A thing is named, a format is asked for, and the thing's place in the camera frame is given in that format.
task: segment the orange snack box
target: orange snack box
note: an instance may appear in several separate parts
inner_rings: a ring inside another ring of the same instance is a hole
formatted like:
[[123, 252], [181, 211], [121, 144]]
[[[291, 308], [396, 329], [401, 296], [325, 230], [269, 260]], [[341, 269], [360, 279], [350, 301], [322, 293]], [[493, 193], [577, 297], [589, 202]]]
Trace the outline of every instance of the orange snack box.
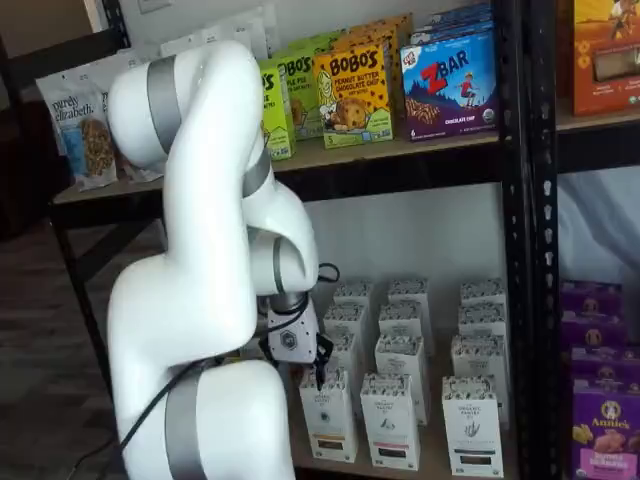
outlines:
[[313, 58], [326, 148], [393, 138], [387, 52], [378, 40]]
[[389, 50], [389, 64], [391, 67], [391, 109], [396, 118], [404, 116], [404, 89], [402, 87], [402, 66], [400, 65], [400, 42], [398, 27], [385, 26], [353, 32], [338, 38], [331, 44], [333, 51], [348, 50], [356, 45], [365, 45], [385, 40]]
[[640, 105], [640, 17], [635, 0], [574, 0], [573, 111]]

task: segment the white robotic arm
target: white robotic arm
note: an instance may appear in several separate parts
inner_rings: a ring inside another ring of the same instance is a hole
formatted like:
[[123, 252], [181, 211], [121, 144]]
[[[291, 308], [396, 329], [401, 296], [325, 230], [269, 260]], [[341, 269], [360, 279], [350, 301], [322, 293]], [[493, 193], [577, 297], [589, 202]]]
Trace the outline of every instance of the white robotic arm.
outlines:
[[[109, 303], [120, 438], [176, 366], [249, 340], [256, 291], [285, 296], [316, 283], [313, 229], [273, 177], [261, 117], [259, 70], [235, 42], [130, 70], [111, 89], [122, 153], [144, 167], [168, 155], [167, 252], [125, 269]], [[247, 224], [274, 240], [250, 248]], [[265, 362], [198, 371], [158, 403], [124, 457], [133, 480], [293, 479], [277, 372]]]

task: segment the purple annie's box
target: purple annie's box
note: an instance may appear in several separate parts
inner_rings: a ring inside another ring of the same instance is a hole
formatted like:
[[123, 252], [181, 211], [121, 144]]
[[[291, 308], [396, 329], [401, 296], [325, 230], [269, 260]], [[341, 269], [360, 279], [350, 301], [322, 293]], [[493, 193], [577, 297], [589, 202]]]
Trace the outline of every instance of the purple annie's box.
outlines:
[[640, 381], [640, 348], [573, 347], [571, 375]]
[[564, 311], [621, 316], [622, 286], [565, 280], [560, 286], [560, 304]]
[[640, 452], [640, 386], [573, 382], [571, 478], [635, 480]]
[[560, 348], [569, 352], [573, 346], [624, 347], [627, 326], [619, 317], [582, 315], [565, 311], [560, 325]]

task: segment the green bobo's box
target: green bobo's box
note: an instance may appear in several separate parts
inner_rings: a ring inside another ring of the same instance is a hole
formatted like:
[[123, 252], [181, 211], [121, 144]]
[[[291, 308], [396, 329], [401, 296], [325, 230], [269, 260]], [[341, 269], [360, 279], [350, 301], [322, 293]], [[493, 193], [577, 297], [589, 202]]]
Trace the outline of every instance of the green bobo's box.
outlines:
[[287, 90], [286, 69], [277, 60], [260, 62], [264, 111], [262, 131], [273, 160], [291, 157], [296, 151], [295, 129]]
[[326, 51], [328, 46], [328, 43], [309, 44], [295, 50], [283, 50], [274, 56], [287, 73], [291, 115], [297, 140], [322, 136], [323, 122], [311, 63], [313, 56]]

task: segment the floor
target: floor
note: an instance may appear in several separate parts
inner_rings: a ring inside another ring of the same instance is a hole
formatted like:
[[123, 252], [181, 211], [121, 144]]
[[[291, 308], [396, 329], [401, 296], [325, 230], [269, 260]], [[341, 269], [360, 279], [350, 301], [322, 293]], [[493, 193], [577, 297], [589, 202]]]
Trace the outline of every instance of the floor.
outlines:
[[[72, 232], [81, 253], [103, 229]], [[161, 251], [150, 227], [88, 285], [101, 327], [113, 281]], [[95, 362], [51, 228], [42, 223], [0, 244], [0, 480], [65, 480], [75, 461], [114, 431]], [[95, 478], [109, 452], [74, 480]], [[121, 465], [109, 480], [126, 478]]]

